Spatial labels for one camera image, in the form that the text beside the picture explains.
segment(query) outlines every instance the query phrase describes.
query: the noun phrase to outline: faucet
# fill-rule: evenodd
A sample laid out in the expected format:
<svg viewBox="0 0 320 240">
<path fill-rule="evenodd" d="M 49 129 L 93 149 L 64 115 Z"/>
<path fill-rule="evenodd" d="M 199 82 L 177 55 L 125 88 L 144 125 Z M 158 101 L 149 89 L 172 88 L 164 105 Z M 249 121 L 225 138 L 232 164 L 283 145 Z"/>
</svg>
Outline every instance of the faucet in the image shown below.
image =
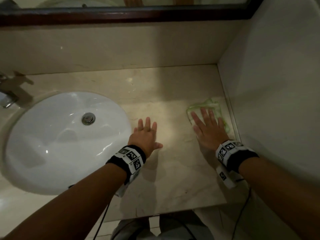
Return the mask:
<svg viewBox="0 0 320 240">
<path fill-rule="evenodd" d="M 0 72 L 0 84 L 10 79 L 6 74 Z M 0 106 L 3 108 L 9 108 L 12 104 L 18 101 L 18 96 L 15 95 L 12 91 L 4 91 L 0 88 L 0 92 L 4 93 L 6 96 L 0 100 Z"/>
</svg>

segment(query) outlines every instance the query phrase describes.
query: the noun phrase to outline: white sink basin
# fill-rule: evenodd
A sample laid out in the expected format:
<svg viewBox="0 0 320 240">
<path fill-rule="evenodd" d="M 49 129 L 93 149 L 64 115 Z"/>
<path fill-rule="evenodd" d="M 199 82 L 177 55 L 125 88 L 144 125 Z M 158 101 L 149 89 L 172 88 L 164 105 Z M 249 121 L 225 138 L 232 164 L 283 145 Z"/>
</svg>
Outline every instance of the white sink basin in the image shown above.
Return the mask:
<svg viewBox="0 0 320 240">
<path fill-rule="evenodd" d="M 84 125 L 82 117 L 90 125 Z M 124 110 L 88 92 L 61 93 L 28 110 L 14 125 L 4 171 L 22 190 L 57 195 L 94 172 L 125 146 L 131 134 Z"/>
</svg>

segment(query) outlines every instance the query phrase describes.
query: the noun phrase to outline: sink drain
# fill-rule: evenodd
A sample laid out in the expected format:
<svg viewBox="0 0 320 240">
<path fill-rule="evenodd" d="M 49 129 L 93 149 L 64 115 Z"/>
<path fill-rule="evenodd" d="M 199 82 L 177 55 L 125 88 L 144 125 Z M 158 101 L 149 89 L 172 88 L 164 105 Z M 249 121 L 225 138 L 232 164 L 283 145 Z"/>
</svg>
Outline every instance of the sink drain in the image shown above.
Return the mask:
<svg viewBox="0 0 320 240">
<path fill-rule="evenodd" d="M 96 121 L 96 116 L 93 113 L 85 113 L 81 121 L 84 125 L 92 125 Z"/>
</svg>

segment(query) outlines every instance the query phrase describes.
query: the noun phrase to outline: pants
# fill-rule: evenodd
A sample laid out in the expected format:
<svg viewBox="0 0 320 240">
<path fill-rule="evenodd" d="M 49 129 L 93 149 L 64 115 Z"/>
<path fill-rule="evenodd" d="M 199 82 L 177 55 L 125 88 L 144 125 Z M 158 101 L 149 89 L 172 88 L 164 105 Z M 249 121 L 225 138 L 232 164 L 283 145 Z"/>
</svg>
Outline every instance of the pants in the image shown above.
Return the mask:
<svg viewBox="0 0 320 240">
<path fill-rule="evenodd" d="M 149 217 L 122 220 L 111 235 L 111 240 L 214 240 L 209 228 L 192 211 L 181 211 L 160 215 L 161 234 L 150 232 Z"/>
</svg>

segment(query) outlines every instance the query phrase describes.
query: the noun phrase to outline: green cloth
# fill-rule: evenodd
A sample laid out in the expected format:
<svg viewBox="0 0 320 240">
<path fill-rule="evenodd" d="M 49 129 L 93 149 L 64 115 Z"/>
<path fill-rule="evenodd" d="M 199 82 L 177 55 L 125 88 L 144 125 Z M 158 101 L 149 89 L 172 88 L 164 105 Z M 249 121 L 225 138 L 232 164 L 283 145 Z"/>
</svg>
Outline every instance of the green cloth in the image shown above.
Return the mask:
<svg viewBox="0 0 320 240">
<path fill-rule="evenodd" d="M 213 101 L 211 98 L 208 98 L 203 103 L 193 104 L 186 110 L 186 113 L 188 115 L 188 118 L 189 118 L 190 123 L 191 123 L 192 126 L 195 125 L 195 122 L 194 122 L 194 120 L 193 120 L 193 118 L 191 116 L 191 112 L 192 111 L 194 111 L 196 113 L 196 115 L 201 119 L 201 121 L 204 122 L 202 114 L 201 114 L 201 111 L 200 111 L 201 107 L 202 108 L 206 108 L 207 112 L 208 112 L 208 109 L 212 109 L 212 111 L 214 113 L 214 117 L 216 118 L 217 123 L 218 123 L 218 118 L 221 117 L 223 119 L 224 129 L 226 130 L 226 133 L 230 132 L 230 127 L 225 122 L 224 118 L 222 117 L 222 113 L 221 113 L 221 108 L 220 108 L 219 102 Z"/>
</svg>

